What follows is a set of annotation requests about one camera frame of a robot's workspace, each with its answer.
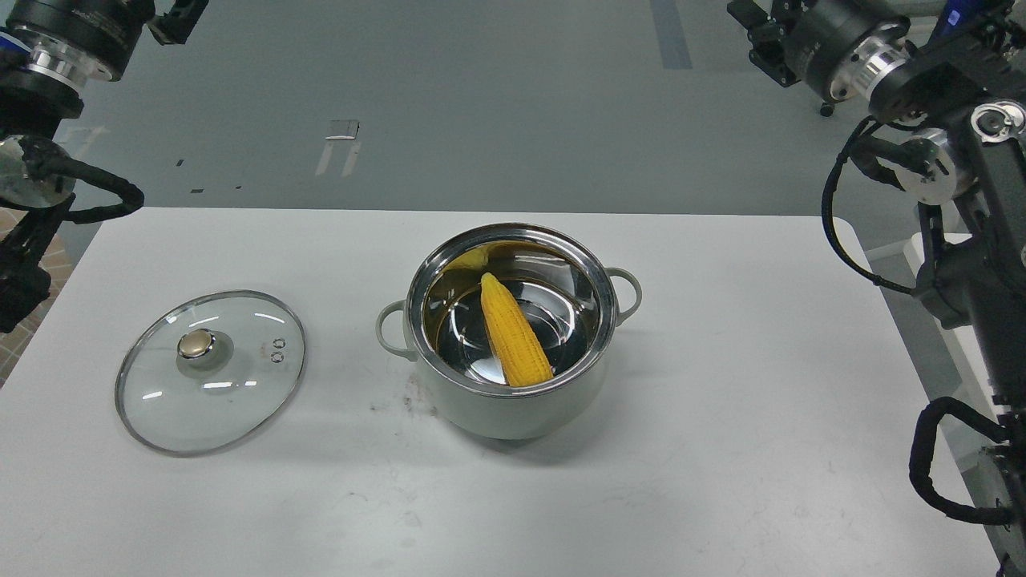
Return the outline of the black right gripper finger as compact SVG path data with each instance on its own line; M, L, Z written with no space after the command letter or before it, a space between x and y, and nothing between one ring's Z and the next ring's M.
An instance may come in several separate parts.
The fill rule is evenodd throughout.
M749 61L765 73L770 80L784 88L802 81L798 73L786 63L784 40L787 35L780 23L758 23L747 30L747 38L751 43Z
M770 1L768 10L758 1L729 1L726 10L749 33L790 32L790 1Z

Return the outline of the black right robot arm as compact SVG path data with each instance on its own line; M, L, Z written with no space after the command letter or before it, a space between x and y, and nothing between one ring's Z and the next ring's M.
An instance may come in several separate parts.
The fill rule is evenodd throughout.
M953 397L917 419L909 479L953 521L992 528L998 574L1024 573L1024 55L1022 1L947 1L928 43L886 1L731 1L749 59L781 87L805 82L827 108L861 97L824 185L821 220L833 252L880 288L905 293L943 329L971 326L997 415ZM856 264L834 226L834 195L851 162L916 198L924 260L913 286ZM931 478L939 427L959 421L985 438L978 506L943 497Z

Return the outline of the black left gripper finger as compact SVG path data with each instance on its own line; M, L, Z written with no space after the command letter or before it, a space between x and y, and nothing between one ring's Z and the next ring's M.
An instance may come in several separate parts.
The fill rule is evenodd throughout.
M208 4L208 0L175 1L164 14L154 15L147 22L147 28L160 45L184 45Z

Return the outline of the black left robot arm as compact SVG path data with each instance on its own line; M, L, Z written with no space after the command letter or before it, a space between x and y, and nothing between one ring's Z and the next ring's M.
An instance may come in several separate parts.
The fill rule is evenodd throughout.
M63 223L94 224L139 211L139 186L74 159L55 142L77 119L89 80L117 82L150 30L182 45L205 1L16 1L2 27L1 128L4 208L22 211L1 248L1 329L11 333L48 299L41 260Z

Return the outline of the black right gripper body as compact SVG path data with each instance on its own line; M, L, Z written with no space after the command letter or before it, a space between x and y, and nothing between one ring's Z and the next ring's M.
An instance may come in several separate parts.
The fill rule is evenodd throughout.
M910 26L884 1L817 1L784 37L784 62L825 103L871 99L909 61Z

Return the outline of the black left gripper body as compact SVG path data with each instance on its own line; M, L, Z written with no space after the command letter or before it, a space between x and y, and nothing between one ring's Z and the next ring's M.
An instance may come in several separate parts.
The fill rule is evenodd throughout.
M6 23L80 49L98 62L103 80L116 82L155 14L153 1L16 1Z

